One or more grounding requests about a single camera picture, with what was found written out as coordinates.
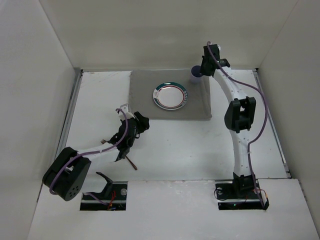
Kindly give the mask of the purple plastic cup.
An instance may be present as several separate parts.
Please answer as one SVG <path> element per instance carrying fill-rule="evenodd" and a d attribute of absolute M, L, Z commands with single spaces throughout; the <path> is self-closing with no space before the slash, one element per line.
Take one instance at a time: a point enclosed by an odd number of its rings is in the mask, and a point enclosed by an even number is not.
<path fill-rule="evenodd" d="M 201 74 L 201 66 L 195 65 L 190 69 L 190 81 L 193 84 L 199 84 L 203 80 L 203 75 Z"/>

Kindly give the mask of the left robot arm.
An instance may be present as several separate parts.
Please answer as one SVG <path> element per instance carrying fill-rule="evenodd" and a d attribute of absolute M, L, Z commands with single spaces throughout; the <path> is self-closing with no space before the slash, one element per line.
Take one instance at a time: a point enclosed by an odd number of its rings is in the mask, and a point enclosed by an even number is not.
<path fill-rule="evenodd" d="M 102 157 L 117 150 L 112 162 L 118 162 L 127 157 L 136 139 L 150 128 L 150 119 L 136 111 L 131 113 L 127 106 L 116 109 L 121 125 L 118 132 L 102 145 L 86 150 L 75 150 L 65 147 L 42 177 L 42 184 L 49 188 L 52 195 L 58 195 L 64 201 L 72 200 L 81 190 L 91 159 Z"/>

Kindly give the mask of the brown wooden spoon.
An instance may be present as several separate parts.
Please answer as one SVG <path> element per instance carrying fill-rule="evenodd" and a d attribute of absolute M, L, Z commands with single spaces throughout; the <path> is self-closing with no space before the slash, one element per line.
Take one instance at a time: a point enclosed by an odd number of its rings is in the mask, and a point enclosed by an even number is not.
<path fill-rule="evenodd" d="M 128 162 L 130 163 L 130 165 L 133 167 L 133 169 L 135 170 L 135 171 L 137 171 L 138 170 L 138 167 L 126 156 L 125 157 L 127 160 L 128 160 Z"/>

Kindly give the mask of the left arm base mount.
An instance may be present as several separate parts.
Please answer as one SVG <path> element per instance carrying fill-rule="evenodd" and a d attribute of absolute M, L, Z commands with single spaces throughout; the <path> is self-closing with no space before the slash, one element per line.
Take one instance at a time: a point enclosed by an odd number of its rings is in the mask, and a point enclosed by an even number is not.
<path fill-rule="evenodd" d="M 113 181 L 102 172 L 84 182 L 80 211 L 125 211 L 128 182 Z"/>

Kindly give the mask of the grey cloth placemat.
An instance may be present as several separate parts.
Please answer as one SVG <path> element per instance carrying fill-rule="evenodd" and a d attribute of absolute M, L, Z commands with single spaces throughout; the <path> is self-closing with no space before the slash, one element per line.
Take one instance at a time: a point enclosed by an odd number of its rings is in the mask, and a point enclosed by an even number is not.
<path fill-rule="evenodd" d="M 199 120 L 212 118 L 210 80 L 203 76 L 198 83 L 190 80 L 188 69 L 135 70 L 130 74 L 128 104 L 132 112 L 140 112 L 152 120 Z M 186 104 L 177 110 L 166 110 L 155 103 L 153 92 L 166 82 L 175 82 L 186 88 Z"/>

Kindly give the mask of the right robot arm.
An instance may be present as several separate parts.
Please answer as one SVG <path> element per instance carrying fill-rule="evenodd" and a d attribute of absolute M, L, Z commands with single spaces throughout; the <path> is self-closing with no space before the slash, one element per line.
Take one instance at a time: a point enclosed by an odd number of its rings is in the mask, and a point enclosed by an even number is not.
<path fill-rule="evenodd" d="M 256 99 L 249 97 L 239 84 L 227 73 L 230 64 L 220 58 L 217 44 L 207 42 L 200 66 L 203 76 L 212 76 L 220 85 L 228 100 L 224 124 L 229 130 L 233 143 L 234 169 L 230 191 L 234 198 L 244 198 L 254 189 L 254 180 L 249 163 L 249 130 L 252 127 L 256 109 Z"/>

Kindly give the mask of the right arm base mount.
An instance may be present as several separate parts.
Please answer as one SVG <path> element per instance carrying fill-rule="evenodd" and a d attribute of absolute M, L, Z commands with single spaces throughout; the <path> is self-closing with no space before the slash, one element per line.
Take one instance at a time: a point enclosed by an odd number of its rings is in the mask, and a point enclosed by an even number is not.
<path fill-rule="evenodd" d="M 250 189 L 244 193 L 236 193 L 234 185 L 228 181 L 215 184 L 214 197 L 217 199 L 219 210 L 263 210 L 269 206 L 267 193 L 257 187 L 257 190 Z"/>

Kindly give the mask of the white plate with green rim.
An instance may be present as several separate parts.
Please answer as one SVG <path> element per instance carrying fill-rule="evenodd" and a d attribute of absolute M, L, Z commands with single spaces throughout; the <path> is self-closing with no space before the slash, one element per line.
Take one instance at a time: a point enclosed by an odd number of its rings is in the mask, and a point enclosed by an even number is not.
<path fill-rule="evenodd" d="M 174 111 L 182 108 L 188 101 L 188 91 L 173 81 L 159 84 L 153 91 L 154 103 L 161 109 Z"/>

